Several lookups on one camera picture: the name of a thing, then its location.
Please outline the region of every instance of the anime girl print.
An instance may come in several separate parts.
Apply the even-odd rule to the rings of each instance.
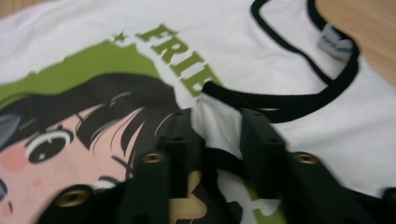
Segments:
[[[174,90],[136,74],[105,74],[0,111],[0,223],[29,223],[71,185],[108,189],[133,177],[178,110]]]

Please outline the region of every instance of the brass grommet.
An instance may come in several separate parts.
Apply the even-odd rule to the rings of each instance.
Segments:
[[[316,164],[318,163],[318,159],[310,156],[310,155],[306,155],[306,154],[298,154],[294,156],[294,159],[296,159],[297,161],[301,162],[301,163],[305,163],[305,164]]]
[[[159,153],[149,153],[143,157],[143,162],[154,163],[163,160],[163,155]]]
[[[76,189],[64,193],[56,200],[56,205],[60,207],[73,207],[84,203],[91,196],[91,193],[84,189]]]

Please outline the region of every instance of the fabric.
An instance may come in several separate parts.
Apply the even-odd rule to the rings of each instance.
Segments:
[[[189,107],[207,149],[242,160],[249,107],[345,187],[396,186],[396,90],[315,1],[54,1],[1,20],[0,50],[0,223],[34,223],[71,185],[133,177],[134,158]],[[173,223],[284,223],[280,201],[200,168]]]

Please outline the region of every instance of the wooden table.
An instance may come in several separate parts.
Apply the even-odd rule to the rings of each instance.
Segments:
[[[50,0],[0,0],[0,19],[46,1]],[[329,22],[355,38],[370,65],[396,85],[396,0],[317,0],[317,4]]]

